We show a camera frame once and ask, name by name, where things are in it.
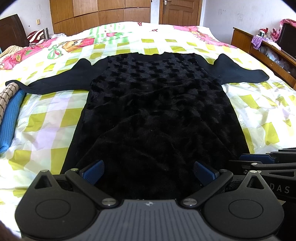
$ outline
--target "wooden nightstand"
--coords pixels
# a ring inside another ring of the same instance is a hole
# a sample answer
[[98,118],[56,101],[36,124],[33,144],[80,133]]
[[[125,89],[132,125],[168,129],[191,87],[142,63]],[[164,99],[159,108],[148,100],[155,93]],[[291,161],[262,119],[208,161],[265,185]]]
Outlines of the wooden nightstand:
[[[279,76],[282,80],[287,82],[293,89],[296,90],[296,79],[283,68],[281,68],[278,64],[276,64],[267,56],[265,56],[263,53],[254,49],[253,44],[251,43],[252,38],[253,35],[245,31],[242,31],[238,28],[234,28],[231,45],[240,48],[241,50],[247,52],[248,54],[258,59],[261,63],[269,67],[275,73],[275,75]],[[277,48],[266,42],[262,42],[261,46],[270,48],[271,50],[277,53],[280,59],[287,61],[291,67],[296,68],[296,59],[294,59],[286,52],[279,51]]]

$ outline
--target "purple cloth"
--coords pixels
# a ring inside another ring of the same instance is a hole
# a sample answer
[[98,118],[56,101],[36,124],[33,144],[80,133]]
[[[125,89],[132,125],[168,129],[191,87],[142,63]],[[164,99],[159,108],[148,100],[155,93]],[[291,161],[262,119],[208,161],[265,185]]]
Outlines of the purple cloth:
[[258,35],[253,36],[252,41],[251,41],[251,43],[254,45],[253,48],[254,49],[259,49],[260,46],[261,46],[262,41],[263,41],[262,37],[260,37]]
[[260,46],[261,46],[262,41],[271,44],[272,46],[274,46],[274,47],[277,48],[278,50],[281,50],[281,47],[279,47],[279,46],[277,45],[277,43],[275,43],[275,42],[269,40],[268,38],[262,38],[262,37],[260,37],[259,35],[255,35],[255,36],[253,36],[253,38],[252,38],[251,43],[254,45],[253,48],[254,48],[254,49],[259,49]]

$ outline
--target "blue gripper pad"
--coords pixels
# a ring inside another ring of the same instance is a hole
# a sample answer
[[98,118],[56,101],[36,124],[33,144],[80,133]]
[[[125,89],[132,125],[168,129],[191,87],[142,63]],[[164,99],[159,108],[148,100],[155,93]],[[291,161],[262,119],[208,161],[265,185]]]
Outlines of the blue gripper pad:
[[103,160],[84,168],[82,171],[82,178],[87,180],[90,184],[94,185],[104,174],[105,164]]
[[204,186],[208,185],[219,176],[219,172],[213,172],[210,170],[210,167],[208,168],[197,161],[194,162],[193,173]]
[[274,159],[269,154],[243,154],[240,161],[260,161],[262,164],[274,164]]

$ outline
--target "plaid bed sheet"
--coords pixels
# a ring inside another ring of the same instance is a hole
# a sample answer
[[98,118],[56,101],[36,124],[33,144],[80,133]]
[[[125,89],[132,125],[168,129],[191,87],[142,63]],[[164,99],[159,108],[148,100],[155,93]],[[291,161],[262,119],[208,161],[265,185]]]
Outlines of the plaid bed sheet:
[[[198,27],[198,30],[215,39],[208,28]],[[63,48],[67,44],[72,51]],[[197,53],[211,64],[224,53],[246,69],[264,70],[270,76],[266,82],[223,86],[249,150],[265,153],[296,143],[294,90],[244,51],[228,45],[208,44],[195,31],[181,31],[169,25],[123,22],[60,37],[12,70],[0,70],[0,88],[11,79],[29,84],[57,75],[71,69],[81,58],[94,64],[107,56],[131,52]],[[59,174],[87,94],[87,91],[61,91],[42,96],[26,95],[11,147],[0,157],[0,219],[11,229],[18,230],[15,207],[36,174],[42,169]]]

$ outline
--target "door handle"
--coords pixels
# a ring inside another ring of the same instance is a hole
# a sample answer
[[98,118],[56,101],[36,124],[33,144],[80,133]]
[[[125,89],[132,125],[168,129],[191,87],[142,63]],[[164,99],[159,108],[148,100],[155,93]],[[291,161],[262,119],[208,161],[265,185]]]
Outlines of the door handle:
[[165,0],[165,5],[167,4],[167,2],[171,2],[171,0]]

